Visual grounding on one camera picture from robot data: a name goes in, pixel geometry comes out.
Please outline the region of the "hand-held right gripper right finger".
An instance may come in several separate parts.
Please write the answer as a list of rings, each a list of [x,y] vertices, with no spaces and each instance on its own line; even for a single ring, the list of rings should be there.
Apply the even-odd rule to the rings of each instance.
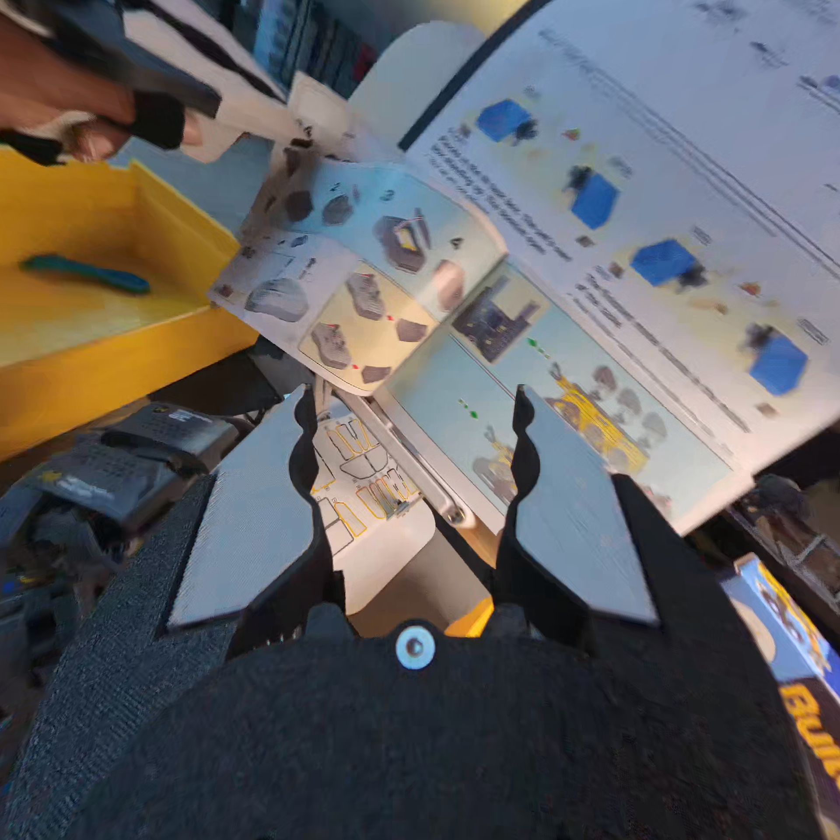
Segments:
[[[497,557],[504,596],[537,626],[588,616],[659,625],[613,475],[530,386],[519,385],[509,504]]]

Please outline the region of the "white book stand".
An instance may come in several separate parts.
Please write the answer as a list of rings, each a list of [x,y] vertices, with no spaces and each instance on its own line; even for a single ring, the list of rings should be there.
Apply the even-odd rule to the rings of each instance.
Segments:
[[[388,46],[349,99],[297,72],[289,108],[325,151],[364,127],[387,151],[396,146],[439,92],[481,46],[470,24],[417,25]],[[480,611],[487,588],[449,543],[425,500],[374,534],[344,563],[347,610],[362,635],[381,635],[413,618],[441,630]]]

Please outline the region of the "person's left hand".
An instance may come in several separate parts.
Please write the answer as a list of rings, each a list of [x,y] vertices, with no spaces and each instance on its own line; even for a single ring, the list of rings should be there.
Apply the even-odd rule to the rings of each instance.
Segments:
[[[38,160],[105,162],[133,137],[133,94],[60,56],[39,22],[2,6],[2,142]]]

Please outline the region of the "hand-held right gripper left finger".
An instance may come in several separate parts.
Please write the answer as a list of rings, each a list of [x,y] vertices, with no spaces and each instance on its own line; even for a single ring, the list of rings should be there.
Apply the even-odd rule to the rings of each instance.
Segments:
[[[312,387],[299,386],[213,471],[169,630],[250,618],[292,631],[322,601],[333,565],[312,496],[315,408]]]

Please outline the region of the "white paper sign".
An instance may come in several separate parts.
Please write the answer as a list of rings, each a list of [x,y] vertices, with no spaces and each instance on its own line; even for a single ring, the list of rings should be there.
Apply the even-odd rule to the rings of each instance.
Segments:
[[[838,2],[528,2],[404,135],[752,475],[838,420]]]

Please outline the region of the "building instruction booklet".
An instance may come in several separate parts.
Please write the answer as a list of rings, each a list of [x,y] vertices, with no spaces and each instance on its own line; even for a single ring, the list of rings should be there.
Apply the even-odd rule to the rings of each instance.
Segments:
[[[664,388],[609,354],[479,211],[390,165],[306,164],[260,189],[209,300],[346,396],[498,531],[520,385],[682,533],[749,483]]]

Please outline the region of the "light blue brick piece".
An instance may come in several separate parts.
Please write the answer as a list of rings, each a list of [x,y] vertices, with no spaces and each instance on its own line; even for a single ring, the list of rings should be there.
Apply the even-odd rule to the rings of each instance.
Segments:
[[[85,278],[103,286],[134,295],[151,293],[150,283],[134,273],[94,266],[61,255],[33,255],[18,263],[18,267],[21,270],[47,271]]]

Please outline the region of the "white paper sheet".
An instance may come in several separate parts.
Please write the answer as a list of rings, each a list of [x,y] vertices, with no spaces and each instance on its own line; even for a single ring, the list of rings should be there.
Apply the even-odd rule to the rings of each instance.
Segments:
[[[313,439],[318,475],[311,496],[321,511],[333,554],[421,497],[394,458],[353,414],[322,421]]]

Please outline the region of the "robot kit box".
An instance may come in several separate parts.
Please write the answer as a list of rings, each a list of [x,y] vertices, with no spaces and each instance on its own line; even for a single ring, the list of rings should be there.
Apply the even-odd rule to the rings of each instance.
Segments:
[[[720,579],[778,685],[797,731],[825,838],[839,832],[839,657],[755,554]]]

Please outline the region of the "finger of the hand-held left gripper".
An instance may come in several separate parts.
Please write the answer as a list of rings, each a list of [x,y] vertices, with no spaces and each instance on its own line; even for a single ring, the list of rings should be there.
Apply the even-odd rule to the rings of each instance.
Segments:
[[[232,72],[204,58],[172,27],[163,8],[126,8],[124,31],[129,40],[185,72],[218,97],[218,110],[284,110],[286,103],[269,99]]]
[[[170,26],[216,67],[232,72],[269,99],[287,102],[287,95],[256,63],[252,54],[201,3],[164,1],[164,11],[174,19]]]

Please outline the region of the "yellow tracked toy robot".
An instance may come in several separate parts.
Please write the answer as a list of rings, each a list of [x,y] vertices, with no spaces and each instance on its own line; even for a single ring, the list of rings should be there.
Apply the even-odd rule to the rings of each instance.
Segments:
[[[243,437],[153,402],[77,438],[2,495],[2,671],[56,657],[147,532]]]

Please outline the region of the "yellow storage bin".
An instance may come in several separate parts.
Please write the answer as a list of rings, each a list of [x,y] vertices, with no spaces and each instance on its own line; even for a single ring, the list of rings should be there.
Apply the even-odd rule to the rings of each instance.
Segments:
[[[476,638],[480,637],[495,611],[491,597],[480,601],[467,614],[453,621],[444,631],[447,637]]]
[[[2,148],[1,199],[2,460],[256,341],[207,298],[235,237],[141,163],[41,167]],[[18,267],[53,254],[151,293]]]

